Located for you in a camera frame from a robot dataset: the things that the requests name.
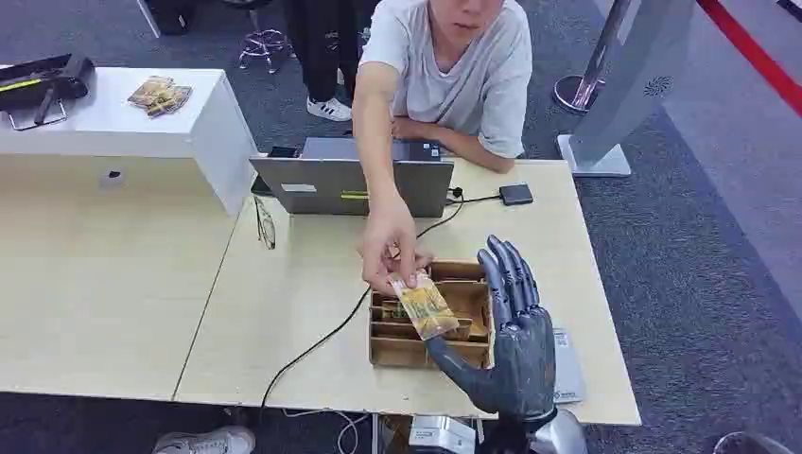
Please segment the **person's right hand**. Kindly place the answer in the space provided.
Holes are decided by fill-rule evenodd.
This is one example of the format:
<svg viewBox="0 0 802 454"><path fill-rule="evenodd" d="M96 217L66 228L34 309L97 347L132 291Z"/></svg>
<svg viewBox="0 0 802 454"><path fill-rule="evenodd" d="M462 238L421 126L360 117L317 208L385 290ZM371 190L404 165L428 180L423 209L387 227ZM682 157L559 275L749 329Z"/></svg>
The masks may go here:
<svg viewBox="0 0 802 454"><path fill-rule="evenodd" d="M416 286L416 275L433 260L431 253L417 248L415 225L410 210L398 194L372 198L370 213L359 253L362 279L373 290L394 294L390 283L393 273L406 286Z"/></svg>

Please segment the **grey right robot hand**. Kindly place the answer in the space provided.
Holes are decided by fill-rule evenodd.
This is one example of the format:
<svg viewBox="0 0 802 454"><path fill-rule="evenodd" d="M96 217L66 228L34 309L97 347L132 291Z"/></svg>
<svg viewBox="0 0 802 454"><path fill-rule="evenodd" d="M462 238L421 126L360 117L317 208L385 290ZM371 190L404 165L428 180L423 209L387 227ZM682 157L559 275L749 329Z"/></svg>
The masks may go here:
<svg viewBox="0 0 802 454"><path fill-rule="evenodd" d="M532 270L509 241L489 235L477 259L485 274L494 324L494 365L468 364L440 337L430 357L474 406L516 421L549 421L557 413L552 319L541 306Z"/></svg>

